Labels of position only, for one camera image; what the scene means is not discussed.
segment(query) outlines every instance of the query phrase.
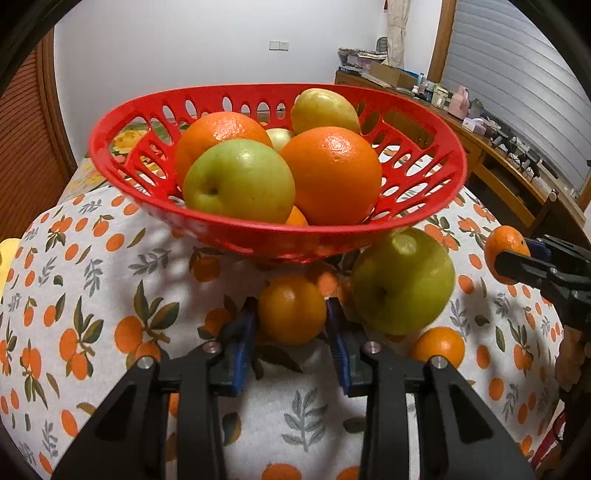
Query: curtain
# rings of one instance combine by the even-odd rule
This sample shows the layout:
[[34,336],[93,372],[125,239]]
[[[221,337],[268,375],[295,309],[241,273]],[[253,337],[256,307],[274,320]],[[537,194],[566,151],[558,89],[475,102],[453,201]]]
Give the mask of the curtain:
[[388,58],[384,63],[404,68],[404,37],[410,0],[388,0]]

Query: basket hole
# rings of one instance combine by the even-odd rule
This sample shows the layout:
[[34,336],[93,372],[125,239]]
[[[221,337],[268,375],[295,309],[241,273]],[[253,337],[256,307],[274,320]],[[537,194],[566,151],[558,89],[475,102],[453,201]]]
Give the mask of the basket hole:
[[166,119],[167,122],[169,122],[171,124],[175,124],[177,122],[177,120],[174,117],[173,111],[170,109],[170,107],[168,105],[164,105],[162,107],[162,113],[164,114],[164,118]]
[[183,199],[178,198],[175,195],[168,195],[168,199],[173,202],[175,205],[178,205],[180,207],[184,207],[185,206],[185,202]]
[[228,97],[222,99],[222,108],[225,112],[232,111],[232,101]]
[[403,210],[399,214],[395,215],[395,217],[402,218],[404,216],[407,216],[409,213],[413,213],[413,212],[416,212],[417,210],[420,210],[424,206],[425,206],[425,203],[419,203],[418,205],[415,205],[413,207],[407,208],[406,210]]
[[185,102],[185,110],[191,118],[197,118],[197,109],[195,108],[195,104],[191,100],[187,100]]
[[285,105],[280,103],[277,105],[277,118],[283,120],[285,118]]
[[374,147],[374,148],[379,147],[385,139],[386,139],[386,132],[378,133],[378,135],[376,135],[376,137],[374,138],[374,141],[372,141],[372,147]]
[[111,153],[126,157],[146,133],[148,122],[141,116],[135,117],[114,136],[110,145]]
[[363,125],[361,125],[361,134],[367,135],[377,126],[379,122],[379,112],[377,110],[371,112],[365,120],[363,120]]
[[269,123],[271,119],[271,110],[269,110],[269,106],[265,102],[261,102],[256,107],[256,120],[261,125],[266,125]]
[[363,111],[365,110],[365,100],[361,100],[358,104],[357,107],[355,107],[355,110],[357,111],[357,116],[361,116],[361,114],[363,113]]
[[409,160],[410,160],[410,153],[407,153],[406,155],[403,155],[402,157],[400,157],[396,161],[396,163],[394,165],[392,165],[392,168],[400,168]]
[[423,171],[425,168],[429,166],[432,160],[433,157],[430,157],[429,155],[423,155],[413,165],[411,165],[411,167],[406,172],[406,176],[411,177]]
[[386,210],[385,212],[379,213],[372,218],[372,220],[380,220],[381,218],[387,217],[390,215],[390,210]]
[[156,134],[156,136],[166,143],[167,145],[172,145],[173,139],[170,137],[168,130],[166,127],[156,118],[150,119],[150,125],[152,126],[152,130]]
[[399,189],[400,187],[398,186],[391,187],[382,194],[382,197],[389,197],[390,195],[394,195],[397,191],[399,191]]
[[408,189],[406,192],[404,192],[400,197],[398,197],[396,199],[396,203],[402,203],[402,202],[406,202],[407,200],[410,200],[414,196],[421,193],[424,189],[426,189],[428,185],[429,184],[427,182],[423,182],[423,183],[419,183],[418,185],[415,185],[414,187],[412,187],[412,188]]

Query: white wall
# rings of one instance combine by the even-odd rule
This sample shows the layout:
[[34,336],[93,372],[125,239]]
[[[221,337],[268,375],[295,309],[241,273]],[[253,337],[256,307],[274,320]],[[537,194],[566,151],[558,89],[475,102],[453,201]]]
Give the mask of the white wall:
[[427,75],[435,47],[441,0],[410,0],[404,44],[404,69]]
[[[338,47],[375,48],[384,35],[383,7],[384,0],[84,0],[55,30],[56,82],[72,150],[80,159],[102,115],[147,93],[333,83]],[[289,41],[290,49],[269,51],[269,40]]]

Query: wooden desk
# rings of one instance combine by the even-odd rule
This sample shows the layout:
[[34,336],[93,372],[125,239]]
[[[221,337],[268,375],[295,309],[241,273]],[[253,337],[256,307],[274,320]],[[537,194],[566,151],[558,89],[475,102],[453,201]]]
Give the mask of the wooden desk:
[[[373,88],[393,95],[401,95],[393,88],[384,88],[363,77],[342,72],[336,73],[335,84]],[[427,102],[415,101],[445,120],[456,133],[466,150],[468,175],[473,174],[480,178],[526,227],[532,225],[548,197],[548,192],[525,178],[505,153],[493,148],[488,139],[464,129],[462,123],[446,111]],[[384,116],[384,120],[422,148],[426,148],[433,141],[433,137],[428,132],[403,115]]]

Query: orange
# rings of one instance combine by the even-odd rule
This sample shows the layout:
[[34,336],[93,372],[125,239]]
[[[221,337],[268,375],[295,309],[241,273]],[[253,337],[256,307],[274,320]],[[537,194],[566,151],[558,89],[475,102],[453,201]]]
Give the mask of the orange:
[[285,222],[286,225],[295,225],[295,226],[306,226],[308,225],[308,220],[304,214],[300,211],[298,207],[295,205],[291,209],[291,213],[287,221]]
[[505,385],[500,378],[493,378],[488,385],[488,396],[493,400],[500,400],[503,396]]
[[137,317],[125,317],[115,328],[115,345],[121,353],[130,353],[136,350],[142,343],[142,337],[142,323]]
[[505,285],[514,285],[517,283],[515,280],[503,277],[495,270],[495,258],[503,250],[511,250],[529,257],[530,249],[527,248],[523,235],[508,225],[501,225],[495,228],[486,240],[484,245],[484,259],[492,276]]
[[382,167],[360,135],[318,127],[294,137],[281,150],[295,182],[295,204],[311,225],[354,225],[378,200]]
[[78,380],[84,380],[88,374],[88,361],[83,353],[72,357],[72,373]]
[[441,355],[458,368],[464,360],[466,346],[462,336],[449,327],[435,327],[423,333],[408,356],[426,362],[434,355]]
[[142,358],[143,356],[151,356],[156,361],[160,361],[160,348],[151,342],[142,343],[135,351],[135,359]]
[[69,362],[76,353],[78,347],[78,337],[73,328],[68,328],[61,334],[60,338],[60,357],[62,360]]
[[326,303],[316,285],[299,275],[275,277],[259,297],[261,330],[273,341],[301,345],[318,335],[326,321]]
[[312,263],[306,268],[306,278],[320,289],[324,298],[334,297],[339,289],[339,277],[332,267],[323,261]]
[[215,112],[202,116],[183,133],[177,144],[174,155],[177,185],[183,185],[189,168],[206,150],[233,138],[255,140],[273,147],[265,129],[241,113]]
[[78,435],[78,424],[74,415],[69,410],[61,411],[61,426],[64,427],[64,431],[70,436],[75,437]]
[[301,480],[301,473],[287,463],[270,463],[263,471],[261,480]]

